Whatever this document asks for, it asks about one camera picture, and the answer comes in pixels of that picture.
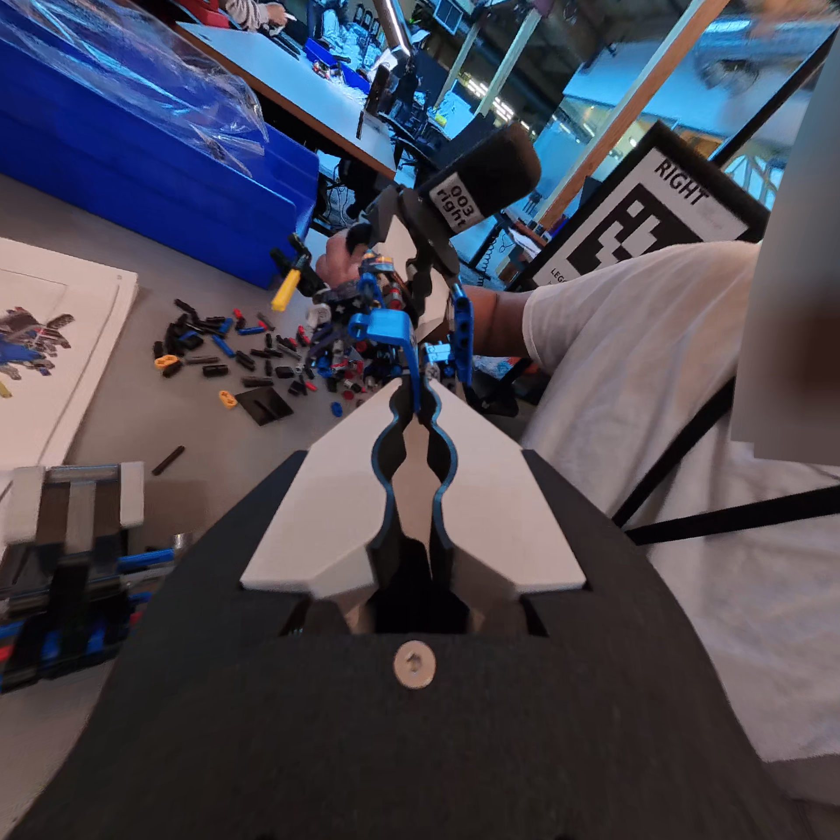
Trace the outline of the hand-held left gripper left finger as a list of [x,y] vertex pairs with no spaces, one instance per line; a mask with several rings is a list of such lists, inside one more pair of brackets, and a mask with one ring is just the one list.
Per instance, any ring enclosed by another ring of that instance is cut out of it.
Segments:
[[393,380],[305,453],[241,588],[326,602],[356,632],[422,632],[423,445]]

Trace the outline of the white instruction booklet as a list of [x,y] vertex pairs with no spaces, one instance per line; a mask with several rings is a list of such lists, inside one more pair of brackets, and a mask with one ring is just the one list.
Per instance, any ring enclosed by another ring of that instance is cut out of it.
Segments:
[[63,462],[137,290],[127,269],[2,238],[2,476]]

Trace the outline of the wooden post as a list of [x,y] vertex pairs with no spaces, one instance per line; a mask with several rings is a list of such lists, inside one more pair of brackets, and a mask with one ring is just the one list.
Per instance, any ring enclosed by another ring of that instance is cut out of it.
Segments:
[[538,223],[551,228],[592,175],[613,150],[627,129],[648,105],[652,97],[687,56],[698,38],[728,4],[726,1],[693,1],[680,16],[639,72],[623,98],[610,111],[607,121],[585,147],[566,175],[538,210]]

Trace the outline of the pile of loose lego pieces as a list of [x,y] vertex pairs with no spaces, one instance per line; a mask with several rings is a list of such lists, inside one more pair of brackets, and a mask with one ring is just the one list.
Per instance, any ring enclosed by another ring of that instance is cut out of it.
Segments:
[[155,341],[152,349],[154,367],[164,379],[171,379],[188,367],[196,368],[208,381],[217,381],[220,391],[232,395],[261,387],[272,386],[292,408],[287,399],[297,400],[325,391],[334,398],[329,405],[332,415],[341,418],[351,408],[361,403],[345,402],[328,391],[320,378],[316,378],[314,391],[297,390],[302,384],[301,357],[289,353],[276,340],[282,334],[295,338],[294,332],[282,332],[275,320],[256,311],[252,318],[242,308],[233,308],[229,314],[202,317],[186,301],[174,299],[178,317],[170,322],[162,339]]

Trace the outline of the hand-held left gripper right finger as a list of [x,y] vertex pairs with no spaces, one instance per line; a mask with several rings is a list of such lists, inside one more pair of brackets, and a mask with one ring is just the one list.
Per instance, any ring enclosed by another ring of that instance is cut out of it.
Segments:
[[440,482],[431,571],[467,609],[469,630],[524,595],[582,590],[585,573],[522,447],[437,381],[421,407],[427,464]]

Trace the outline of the long white table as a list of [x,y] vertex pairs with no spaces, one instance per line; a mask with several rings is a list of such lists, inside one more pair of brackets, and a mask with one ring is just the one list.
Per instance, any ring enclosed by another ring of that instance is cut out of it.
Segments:
[[392,181],[392,140],[384,124],[363,113],[350,89],[318,76],[311,62],[289,55],[269,38],[235,29],[177,24],[179,34],[240,76],[254,92],[305,123],[326,141]]

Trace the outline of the black lego truck chassis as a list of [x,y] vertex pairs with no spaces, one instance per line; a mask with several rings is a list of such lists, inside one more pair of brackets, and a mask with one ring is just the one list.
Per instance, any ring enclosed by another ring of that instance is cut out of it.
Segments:
[[368,339],[350,336],[354,315],[375,309],[406,312],[406,283],[398,276],[394,263],[374,250],[367,250],[360,268],[360,278],[338,289],[328,288],[316,273],[312,254],[302,239],[289,237],[291,252],[273,248],[269,257],[280,278],[272,299],[274,312],[283,312],[295,296],[308,300],[306,318],[298,326],[295,338],[282,334],[276,339],[289,353],[301,357],[302,384],[314,391],[320,378],[328,391],[346,403],[362,403],[389,382],[409,377],[403,354]]

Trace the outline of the person's right hand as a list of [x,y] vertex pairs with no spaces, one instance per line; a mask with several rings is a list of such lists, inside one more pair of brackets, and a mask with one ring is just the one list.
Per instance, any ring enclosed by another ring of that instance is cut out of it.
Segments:
[[347,235],[347,231],[332,235],[327,240],[324,254],[317,260],[316,273],[333,290],[360,278],[361,264],[368,250],[366,244],[358,244],[349,251]]

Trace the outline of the black flat lego panel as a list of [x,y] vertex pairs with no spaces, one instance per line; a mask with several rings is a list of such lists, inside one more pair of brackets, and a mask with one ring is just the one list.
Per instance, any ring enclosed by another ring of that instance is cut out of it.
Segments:
[[293,409],[270,385],[241,392],[234,396],[237,404],[259,427],[290,417]]

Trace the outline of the blue flame lego body section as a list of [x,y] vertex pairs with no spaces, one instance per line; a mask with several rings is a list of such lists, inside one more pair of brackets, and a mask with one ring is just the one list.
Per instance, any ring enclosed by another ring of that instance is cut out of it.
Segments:
[[412,408],[421,411],[425,388],[425,370],[430,364],[449,371],[465,389],[473,382],[475,317],[471,301],[463,288],[456,285],[450,292],[445,322],[446,339],[438,343],[418,342],[413,323],[404,311],[375,309],[357,314],[350,320],[350,336],[396,348],[407,363],[411,382]]

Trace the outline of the blue parts tray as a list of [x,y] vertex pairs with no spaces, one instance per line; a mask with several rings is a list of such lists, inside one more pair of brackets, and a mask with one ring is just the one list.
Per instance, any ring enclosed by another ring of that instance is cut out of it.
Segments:
[[362,77],[360,73],[351,69],[344,59],[335,56],[319,42],[308,38],[303,48],[313,71],[320,75],[320,77],[335,81],[347,88],[360,91],[365,96],[370,93],[371,83]]

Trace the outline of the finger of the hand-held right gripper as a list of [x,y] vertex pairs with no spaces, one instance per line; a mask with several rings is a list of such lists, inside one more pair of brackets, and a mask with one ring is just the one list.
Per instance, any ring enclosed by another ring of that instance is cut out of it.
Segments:
[[449,278],[420,258],[406,262],[407,307],[413,316],[414,342],[421,343],[448,323]]
[[407,263],[417,254],[417,246],[411,232],[399,217],[392,217],[385,240],[382,242],[382,255],[393,263]]

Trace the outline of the black framed marker board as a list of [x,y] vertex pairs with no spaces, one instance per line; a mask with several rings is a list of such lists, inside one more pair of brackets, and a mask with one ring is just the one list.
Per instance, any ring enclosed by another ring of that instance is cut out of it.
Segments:
[[557,285],[672,245],[760,242],[770,210],[656,122],[507,287]]

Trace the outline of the person's right forearm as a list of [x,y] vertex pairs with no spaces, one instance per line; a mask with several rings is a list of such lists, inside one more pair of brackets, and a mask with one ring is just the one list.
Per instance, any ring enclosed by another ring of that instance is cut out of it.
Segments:
[[473,353],[489,357],[527,358],[523,314],[531,292],[464,288],[474,315]]

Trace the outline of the blue plastic storage bin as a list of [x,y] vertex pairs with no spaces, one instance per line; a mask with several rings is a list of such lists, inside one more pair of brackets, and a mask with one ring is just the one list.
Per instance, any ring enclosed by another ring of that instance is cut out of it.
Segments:
[[319,159],[266,123],[253,180],[2,41],[4,175],[267,288],[304,239]]

